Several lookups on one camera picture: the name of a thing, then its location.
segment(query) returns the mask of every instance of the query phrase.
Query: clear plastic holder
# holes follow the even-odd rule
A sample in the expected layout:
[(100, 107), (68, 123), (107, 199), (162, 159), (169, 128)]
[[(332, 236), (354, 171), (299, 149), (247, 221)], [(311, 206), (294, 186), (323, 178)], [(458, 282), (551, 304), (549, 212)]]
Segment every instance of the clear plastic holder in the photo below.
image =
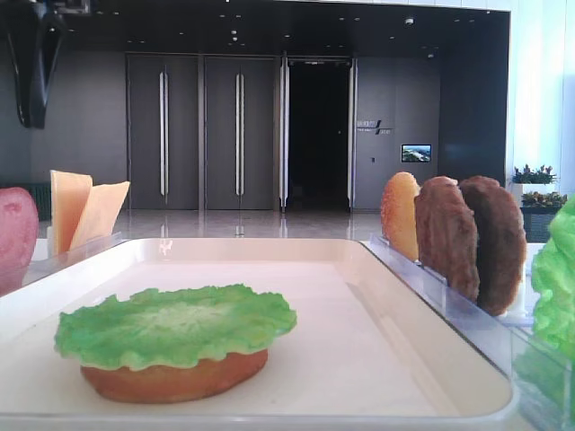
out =
[(33, 261), (27, 268), (19, 268), (2, 273), (0, 274), (0, 297), (109, 250), (124, 241), (126, 240), (122, 239), (121, 232), (117, 232), (110, 236), (95, 238), (83, 246), (66, 253), (61, 253), (45, 260)]
[(525, 328), (506, 326), (372, 234), (368, 248), (422, 300), (492, 361), (520, 391), (523, 418), (535, 429), (575, 430), (571, 360)]

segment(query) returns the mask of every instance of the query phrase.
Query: open doorway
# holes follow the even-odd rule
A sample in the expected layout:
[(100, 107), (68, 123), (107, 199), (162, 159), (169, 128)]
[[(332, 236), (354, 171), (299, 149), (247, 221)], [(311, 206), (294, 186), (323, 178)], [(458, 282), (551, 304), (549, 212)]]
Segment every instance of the open doorway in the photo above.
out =
[(349, 62), (289, 68), (287, 210), (349, 210)]

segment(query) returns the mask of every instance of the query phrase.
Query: red ham slice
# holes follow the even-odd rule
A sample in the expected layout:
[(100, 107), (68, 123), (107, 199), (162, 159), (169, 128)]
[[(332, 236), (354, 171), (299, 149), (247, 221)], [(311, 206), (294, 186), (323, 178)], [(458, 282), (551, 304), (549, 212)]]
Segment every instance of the red ham slice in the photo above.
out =
[(26, 190), (0, 189), (0, 296), (22, 286), (38, 224), (38, 209)]

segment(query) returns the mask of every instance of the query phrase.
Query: white tray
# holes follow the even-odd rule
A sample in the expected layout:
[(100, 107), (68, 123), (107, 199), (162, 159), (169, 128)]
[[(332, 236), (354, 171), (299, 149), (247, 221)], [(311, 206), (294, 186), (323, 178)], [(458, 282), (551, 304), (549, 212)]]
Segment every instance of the white tray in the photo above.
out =
[[(282, 293), (298, 324), (259, 374), (222, 395), (107, 401), (54, 352), (60, 311), (233, 283)], [(498, 430), (516, 414), (507, 377), (356, 242), (125, 242), (0, 298), (0, 328), (0, 429)]]

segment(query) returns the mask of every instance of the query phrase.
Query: plant pot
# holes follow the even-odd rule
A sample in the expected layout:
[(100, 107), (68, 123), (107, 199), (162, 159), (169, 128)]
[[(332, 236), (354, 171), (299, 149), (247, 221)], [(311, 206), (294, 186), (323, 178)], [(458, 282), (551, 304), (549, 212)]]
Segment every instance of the plant pot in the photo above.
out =
[(513, 198), (517, 202), (517, 204), (522, 207), (523, 206), (523, 195), (526, 193), (541, 193), (542, 195), (546, 195), (547, 193), (553, 193), (558, 189), (557, 183), (551, 184), (511, 184), (511, 194)]

